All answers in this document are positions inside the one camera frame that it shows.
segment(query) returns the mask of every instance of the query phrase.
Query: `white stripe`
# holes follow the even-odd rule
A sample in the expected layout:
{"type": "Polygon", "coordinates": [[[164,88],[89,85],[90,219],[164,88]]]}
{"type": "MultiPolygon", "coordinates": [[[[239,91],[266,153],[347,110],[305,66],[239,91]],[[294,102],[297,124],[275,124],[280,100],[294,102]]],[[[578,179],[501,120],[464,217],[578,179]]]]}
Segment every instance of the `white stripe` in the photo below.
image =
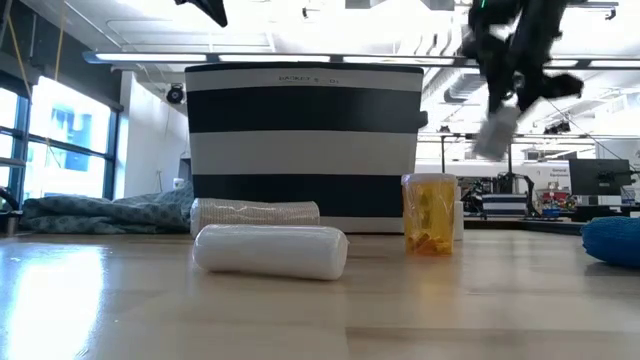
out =
{"type": "Polygon", "coordinates": [[[351,131],[192,133],[193,175],[413,173],[416,134],[351,131]]]}
{"type": "Polygon", "coordinates": [[[404,233],[402,218],[352,218],[321,216],[320,225],[346,233],[404,233]]]}
{"type": "Polygon", "coordinates": [[[187,90],[206,91],[271,86],[327,86],[422,91],[423,74],[397,71],[273,68],[187,73],[187,90]]]}
{"type": "Polygon", "coordinates": [[[527,210],[526,203],[485,203],[482,207],[485,210],[527,210]]]}

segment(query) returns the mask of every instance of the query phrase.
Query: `ceiling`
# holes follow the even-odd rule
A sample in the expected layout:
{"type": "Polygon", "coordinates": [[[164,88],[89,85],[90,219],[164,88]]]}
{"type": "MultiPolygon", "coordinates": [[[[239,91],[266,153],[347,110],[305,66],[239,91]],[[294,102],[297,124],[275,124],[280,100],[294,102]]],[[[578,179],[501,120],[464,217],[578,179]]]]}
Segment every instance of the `ceiling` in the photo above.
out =
{"type": "MultiPolygon", "coordinates": [[[[59,23],[64,14],[65,30],[94,50],[148,52],[452,55],[461,41],[467,9],[433,11],[421,0],[375,0],[380,4],[372,8],[354,6],[362,0],[226,0],[229,26],[222,29],[192,5],[176,6],[173,0],[66,0],[64,11],[61,0],[21,1],[53,23],[59,23]],[[303,7],[308,9],[307,19],[302,17],[303,7]]],[[[640,55],[640,38],[631,35],[640,30],[636,20],[640,1],[618,2],[618,15],[610,21],[605,20],[607,10],[567,10],[563,37],[553,54],[640,55]]],[[[158,94],[170,83],[184,81],[184,66],[147,65],[133,70],[158,94]]],[[[430,118],[426,130],[447,124],[456,132],[477,131],[485,112],[486,86],[474,81],[473,71],[427,70],[422,104],[430,118]],[[445,93],[453,85],[458,86],[462,101],[447,101],[445,93]]],[[[575,75],[586,80],[583,98],[554,104],[575,121],[584,120],[587,127],[603,106],[636,92],[640,84],[640,71],[575,75]]],[[[545,125],[558,121],[557,115],[551,104],[542,102],[530,111],[519,132],[542,133],[545,125]]]]}

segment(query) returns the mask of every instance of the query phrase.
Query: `rolled white bandage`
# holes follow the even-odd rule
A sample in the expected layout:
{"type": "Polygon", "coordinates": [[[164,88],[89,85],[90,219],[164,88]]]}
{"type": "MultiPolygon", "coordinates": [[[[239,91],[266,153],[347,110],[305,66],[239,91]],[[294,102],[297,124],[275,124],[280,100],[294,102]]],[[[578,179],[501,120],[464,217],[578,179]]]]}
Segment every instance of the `rolled white bandage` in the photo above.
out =
{"type": "Polygon", "coordinates": [[[347,237],[324,226],[209,225],[193,258],[209,271],[336,280],[347,260],[347,237]]]}

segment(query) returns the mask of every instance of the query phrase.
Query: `white cylinder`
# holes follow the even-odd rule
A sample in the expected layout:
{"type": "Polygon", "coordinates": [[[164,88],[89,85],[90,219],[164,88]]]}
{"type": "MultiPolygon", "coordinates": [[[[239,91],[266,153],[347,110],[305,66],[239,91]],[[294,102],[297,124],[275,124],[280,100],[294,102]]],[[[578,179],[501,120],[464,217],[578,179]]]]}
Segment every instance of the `white cylinder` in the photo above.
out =
{"type": "Polygon", "coordinates": [[[196,199],[191,206],[191,235],[211,224],[320,225],[316,203],[260,203],[252,201],[196,199]]]}
{"type": "Polygon", "coordinates": [[[209,271],[336,280],[348,244],[340,230],[324,226],[209,225],[193,258],[209,271]]]}
{"type": "Polygon", "coordinates": [[[464,204],[456,201],[453,205],[453,240],[464,239],[464,204]]]}

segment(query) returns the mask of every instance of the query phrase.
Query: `blanket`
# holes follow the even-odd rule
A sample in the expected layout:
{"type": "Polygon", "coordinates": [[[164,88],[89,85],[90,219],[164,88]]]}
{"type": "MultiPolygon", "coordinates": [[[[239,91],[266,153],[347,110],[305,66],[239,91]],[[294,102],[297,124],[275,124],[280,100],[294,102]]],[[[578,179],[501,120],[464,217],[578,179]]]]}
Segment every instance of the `blanket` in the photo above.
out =
{"type": "Polygon", "coordinates": [[[188,233],[193,186],[118,200],[82,196],[28,199],[20,225],[48,234],[188,233]]]}

